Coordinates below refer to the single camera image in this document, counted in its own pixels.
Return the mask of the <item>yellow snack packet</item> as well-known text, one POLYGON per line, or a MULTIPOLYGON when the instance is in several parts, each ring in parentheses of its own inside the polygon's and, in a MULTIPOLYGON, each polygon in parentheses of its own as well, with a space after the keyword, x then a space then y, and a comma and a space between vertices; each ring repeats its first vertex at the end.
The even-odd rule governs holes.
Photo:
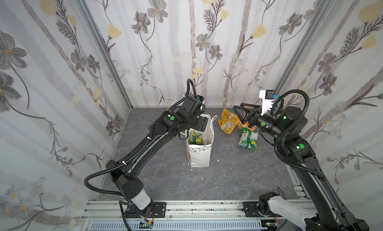
POLYGON ((225 134, 231 134, 239 122, 238 116, 226 108, 223 109, 221 118, 218 119, 219 127, 225 134))

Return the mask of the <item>orange snack packet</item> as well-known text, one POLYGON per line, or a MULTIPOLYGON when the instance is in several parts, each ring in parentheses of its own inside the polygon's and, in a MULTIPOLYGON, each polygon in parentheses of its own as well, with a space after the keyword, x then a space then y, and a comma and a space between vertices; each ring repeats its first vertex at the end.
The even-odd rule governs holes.
POLYGON ((239 128, 239 129, 241 129, 241 128, 246 128, 247 130, 249 130, 249 131, 255 131, 256 130, 256 128, 257 128, 257 126, 253 126, 253 127, 249 127, 249 122, 247 121, 244 125, 241 123, 241 122, 239 122, 238 124, 237 124, 237 127, 239 128))

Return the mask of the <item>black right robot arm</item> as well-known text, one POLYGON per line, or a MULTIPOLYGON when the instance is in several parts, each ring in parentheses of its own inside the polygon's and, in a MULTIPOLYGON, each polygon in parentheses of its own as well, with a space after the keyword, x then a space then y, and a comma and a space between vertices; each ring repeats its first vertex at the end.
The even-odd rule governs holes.
POLYGON ((306 92, 293 89, 277 96, 272 90, 260 91, 262 105, 241 103, 233 110, 242 124, 256 126, 274 138, 277 158, 291 167, 311 198, 315 211, 297 207, 275 192, 259 198, 260 210, 274 213, 304 231, 368 231, 365 220, 356 218, 344 205, 322 171, 316 154, 300 132, 307 124, 310 104, 306 92))

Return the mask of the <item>green yellow candy packet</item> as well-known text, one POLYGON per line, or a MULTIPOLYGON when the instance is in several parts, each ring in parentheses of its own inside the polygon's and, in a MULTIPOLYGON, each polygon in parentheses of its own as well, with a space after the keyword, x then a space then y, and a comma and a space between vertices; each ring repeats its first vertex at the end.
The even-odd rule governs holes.
POLYGON ((204 145, 202 134, 192 131, 190 136, 190 143, 192 145, 204 145))

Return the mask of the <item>white paper bag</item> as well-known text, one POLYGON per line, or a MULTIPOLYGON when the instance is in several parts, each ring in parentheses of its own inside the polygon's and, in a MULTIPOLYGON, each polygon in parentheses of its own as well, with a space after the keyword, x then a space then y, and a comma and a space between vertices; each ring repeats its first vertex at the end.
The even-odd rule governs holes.
POLYGON ((187 156, 192 168, 209 167, 211 149, 214 141, 213 122, 217 116, 211 117, 209 114, 202 114, 202 117, 207 118, 205 130, 197 131, 189 130, 189 137, 186 140, 187 156))

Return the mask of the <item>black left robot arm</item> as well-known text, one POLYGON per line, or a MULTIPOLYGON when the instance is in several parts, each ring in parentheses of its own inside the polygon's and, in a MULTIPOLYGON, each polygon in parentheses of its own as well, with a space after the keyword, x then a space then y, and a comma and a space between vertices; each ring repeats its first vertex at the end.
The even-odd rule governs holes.
POLYGON ((120 196, 135 205, 139 216, 149 216, 153 210, 153 200, 144 190, 144 184, 138 178, 139 173, 173 138, 187 140, 191 129, 203 132, 208 122, 202 116, 204 111, 203 97, 197 95, 193 81, 188 79, 185 95, 152 122, 147 136, 123 158, 111 160, 105 170, 87 176, 84 179, 85 187, 100 194, 120 196), (103 190, 90 184, 91 179, 105 174, 110 175, 117 191, 103 190))

